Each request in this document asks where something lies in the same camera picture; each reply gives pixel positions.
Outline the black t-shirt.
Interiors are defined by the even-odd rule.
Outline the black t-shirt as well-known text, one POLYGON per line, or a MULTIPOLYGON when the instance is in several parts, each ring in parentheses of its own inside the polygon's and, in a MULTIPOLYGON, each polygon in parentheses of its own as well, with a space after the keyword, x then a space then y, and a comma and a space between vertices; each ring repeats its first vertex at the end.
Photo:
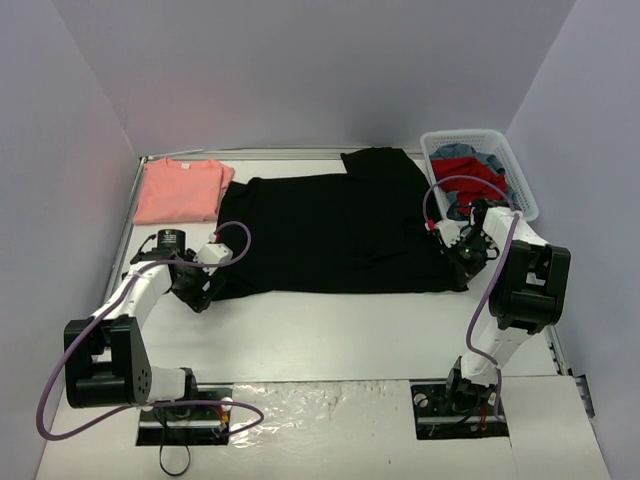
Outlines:
POLYGON ((220 240, 248 252, 220 269, 216 300, 270 291, 322 294, 463 292, 423 215, 429 183, 401 149, 342 154, 344 172, 232 182, 220 240))

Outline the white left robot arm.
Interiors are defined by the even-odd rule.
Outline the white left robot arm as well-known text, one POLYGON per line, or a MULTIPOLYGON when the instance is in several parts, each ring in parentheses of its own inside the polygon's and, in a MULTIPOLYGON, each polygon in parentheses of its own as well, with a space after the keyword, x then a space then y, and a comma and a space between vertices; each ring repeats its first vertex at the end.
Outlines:
POLYGON ((163 229, 152 236, 156 246, 138 250, 122 283, 107 303, 86 320, 73 320, 64 330, 71 344, 97 317, 92 329, 65 363, 67 401, 73 408, 134 406, 165 402, 179 418, 195 415, 201 393, 188 367, 151 365, 141 329, 164 295, 171 293, 194 312, 210 305, 223 282, 216 266, 233 252, 215 234, 199 250, 186 246, 186 233, 163 229))

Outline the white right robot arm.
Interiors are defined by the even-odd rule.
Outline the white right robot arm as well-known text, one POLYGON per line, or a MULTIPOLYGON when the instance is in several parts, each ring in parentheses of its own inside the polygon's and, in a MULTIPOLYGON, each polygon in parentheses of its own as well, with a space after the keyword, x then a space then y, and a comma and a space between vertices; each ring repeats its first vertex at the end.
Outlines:
POLYGON ((446 406, 465 413, 498 394, 519 347, 560 320, 571 253, 542 239, 519 211, 486 201, 473 204, 467 225, 441 220, 435 228, 461 286, 497 262, 443 389, 446 406))

